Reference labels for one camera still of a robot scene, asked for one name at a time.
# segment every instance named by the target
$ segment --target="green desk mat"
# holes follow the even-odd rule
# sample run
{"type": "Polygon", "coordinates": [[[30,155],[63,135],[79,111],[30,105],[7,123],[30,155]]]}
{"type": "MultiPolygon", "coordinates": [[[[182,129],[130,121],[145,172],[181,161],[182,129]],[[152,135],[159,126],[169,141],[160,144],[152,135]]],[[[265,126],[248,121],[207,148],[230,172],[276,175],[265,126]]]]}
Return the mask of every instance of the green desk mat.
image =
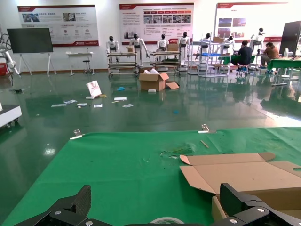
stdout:
{"type": "Polygon", "coordinates": [[[63,147],[3,226],[44,212],[83,185],[92,189],[88,216],[114,226],[160,217],[209,225],[212,195],[190,187],[179,168],[184,163],[171,156],[270,151],[276,161],[301,165],[300,138],[301,128],[87,134],[63,147]]]}
{"type": "Polygon", "coordinates": [[[275,59],[271,60],[268,64],[268,69],[271,70],[272,68],[300,68],[301,67],[301,60],[281,60],[275,59]]]}

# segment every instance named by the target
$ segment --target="person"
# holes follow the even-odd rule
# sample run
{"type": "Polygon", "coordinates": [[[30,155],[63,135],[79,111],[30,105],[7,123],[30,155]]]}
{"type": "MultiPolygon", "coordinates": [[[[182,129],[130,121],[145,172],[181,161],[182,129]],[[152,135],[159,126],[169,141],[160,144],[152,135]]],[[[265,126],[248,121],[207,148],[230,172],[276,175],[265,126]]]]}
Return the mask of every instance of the person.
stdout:
{"type": "Polygon", "coordinates": [[[249,65],[251,63],[252,49],[247,45],[248,41],[246,40],[241,43],[241,49],[238,52],[238,55],[240,55],[240,57],[232,59],[231,63],[233,63],[234,65],[249,65]]]}
{"type": "Polygon", "coordinates": [[[269,64],[272,59],[279,59],[279,50],[277,49],[276,46],[272,42],[268,42],[265,45],[267,48],[263,52],[263,54],[266,54],[266,56],[261,57],[261,68],[265,68],[265,63],[269,64]]]}

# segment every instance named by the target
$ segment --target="green table cover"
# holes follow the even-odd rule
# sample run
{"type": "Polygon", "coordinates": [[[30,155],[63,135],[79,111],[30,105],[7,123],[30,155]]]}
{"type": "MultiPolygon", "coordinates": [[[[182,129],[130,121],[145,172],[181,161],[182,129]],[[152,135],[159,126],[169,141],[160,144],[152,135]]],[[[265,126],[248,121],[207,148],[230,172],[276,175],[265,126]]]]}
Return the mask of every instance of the green table cover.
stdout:
{"type": "Polygon", "coordinates": [[[294,67],[294,68],[301,67],[301,60],[275,59],[275,60],[271,60],[271,62],[268,64],[269,70],[271,70],[272,68],[288,68],[288,67],[294,67]]]}
{"type": "Polygon", "coordinates": [[[87,134],[63,147],[3,226],[44,212],[83,185],[92,189],[88,216],[108,224],[174,217],[209,225],[212,195],[189,186],[179,168],[184,163],[175,157],[270,151],[276,161],[301,165],[300,137],[301,128],[87,134]]]}

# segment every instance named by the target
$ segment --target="stool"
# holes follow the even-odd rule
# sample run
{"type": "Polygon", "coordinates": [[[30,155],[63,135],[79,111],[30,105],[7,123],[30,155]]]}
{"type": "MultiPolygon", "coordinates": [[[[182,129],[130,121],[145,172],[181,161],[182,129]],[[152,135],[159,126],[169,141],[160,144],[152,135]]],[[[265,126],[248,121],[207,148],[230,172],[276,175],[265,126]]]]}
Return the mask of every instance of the stool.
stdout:
{"type": "Polygon", "coordinates": [[[84,70],[84,74],[91,74],[92,70],[90,68],[90,60],[83,60],[83,63],[86,63],[86,69],[84,70]]]}

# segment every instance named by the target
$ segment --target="open cardboard box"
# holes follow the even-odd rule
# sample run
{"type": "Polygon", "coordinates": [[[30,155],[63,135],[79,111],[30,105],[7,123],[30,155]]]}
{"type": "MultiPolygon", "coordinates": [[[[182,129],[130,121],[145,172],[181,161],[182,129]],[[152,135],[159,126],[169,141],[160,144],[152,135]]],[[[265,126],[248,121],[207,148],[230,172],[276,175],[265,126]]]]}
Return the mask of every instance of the open cardboard box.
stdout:
{"type": "Polygon", "coordinates": [[[275,158],[271,152],[226,155],[180,155],[189,166],[181,171],[190,186],[215,194],[212,217],[227,217],[219,194],[221,183],[229,183],[238,192],[254,194],[271,208],[301,219],[301,168],[288,161],[267,162],[275,158]]]}

